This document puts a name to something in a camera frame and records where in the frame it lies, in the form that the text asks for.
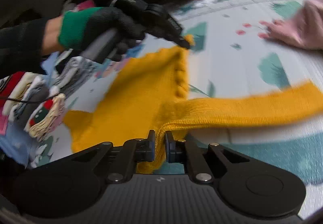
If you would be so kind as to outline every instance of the teal leaf pattern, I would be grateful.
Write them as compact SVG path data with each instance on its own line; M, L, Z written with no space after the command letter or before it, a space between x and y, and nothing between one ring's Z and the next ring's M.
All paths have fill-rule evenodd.
M188 86L189 86L191 92L201 93L201 94L207 96L207 94L205 94L202 90L196 88L195 86L193 86L191 84L189 84Z
M262 80L269 85L276 85L279 89L290 86L285 70L276 53L270 53L263 58L258 66Z
M288 170L307 185L323 183L323 133L296 140L259 144L224 144L228 148Z
M68 106L67 106L67 110L71 110L72 109L72 107L74 106L74 104L76 103L76 101L79 99L79 97L76 97L72 102L71 102L71 104L69 104Z
M207 29L207 23L201 22L201 23L198 23L196 26L186 30L184 35L192 34L194 37L195 45L191 47L192 52L197 53L204 49L206 29Z
M192 9L195 9L194 7L194 3L189 3L187 5L184 5L182 7L180 7L175 13L174 15L177 16L182 16L185 15L187 12L190 12Z
M284 4L276 4L272 5L272 10L274 10L278 15L283 17L284 19L292 17L298 9L300 9L302 5L296 1L289 1Z
M209 81L209 87L208 87L207 92L208 92L207 95L209 97L214 97L215 96L215 86L211 81Z
M206 95L207 97L214 97L215 96L215 86L211 81L209 81L207 94L204 93L202 90L196 88L195 86L191 85L191 84L189 84L189 88L190 88L191 92L201 93L203 95Z
M236 50L240 50L240 49L241 49L241 45L240 45L240 44L238 44L238 43L232 44L231 46L232 46L234 49L236 49Z

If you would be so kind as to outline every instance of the black glove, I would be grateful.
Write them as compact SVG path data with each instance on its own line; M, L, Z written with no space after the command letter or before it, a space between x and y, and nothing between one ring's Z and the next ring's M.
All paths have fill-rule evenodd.
M59 43L65 48L84 51L99 35L113 27L124 37L116 45L116 54L111 57L113 61L120 61L121 55L134 47L136 40L143 40L145 34L140 25L115 7L93 7L80 12L65 13Z

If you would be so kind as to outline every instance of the fingers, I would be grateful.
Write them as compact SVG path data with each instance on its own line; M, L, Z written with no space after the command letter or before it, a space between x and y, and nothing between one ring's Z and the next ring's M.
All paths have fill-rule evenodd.
M109 58L112 61L119 62L122 60L122 55L126 54L126 52L135 46L137 46L139 43L135 39L126 39L124 38L121 42L119 42L114 50L114 54L110 56Z
M119 17L117 20L117 27L129 35L130 38L137 40L143 40L145 33L141 25L135 24L134 20L124 14L121 10L119 11Z

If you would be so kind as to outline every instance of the light blue fabric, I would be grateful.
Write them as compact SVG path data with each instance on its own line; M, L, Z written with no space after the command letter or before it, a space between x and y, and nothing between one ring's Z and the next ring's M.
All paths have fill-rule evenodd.
M31 149L37 146L35 144L36 140L14 122L8 122L6 134L0 135L0 148L8 157L25 167L28 165Z
M46 85L50 86L51 83L51 77L52 77L52 73L55 67L55 62L57 60L59 53L58 52L54 52L52 53L45 61L43 61L41 63L41 67L46 71L47 77L45 77L46 79Z

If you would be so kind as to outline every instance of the pink fabric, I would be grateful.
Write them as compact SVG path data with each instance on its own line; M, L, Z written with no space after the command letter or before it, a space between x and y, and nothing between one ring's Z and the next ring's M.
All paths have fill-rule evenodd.
M0 135L5 135L8 125L8 116L2 115L2 108L0 108Z
M82 11L84 9L87 9L87 8L90 8L90 7L96 7L95 3L93 0L87 0L87 1L84 1L82 3L79 3L77 6L76 6L76 11Z
M269 38L304 49L323 49L323 0L307 0L291 19L268 25Z

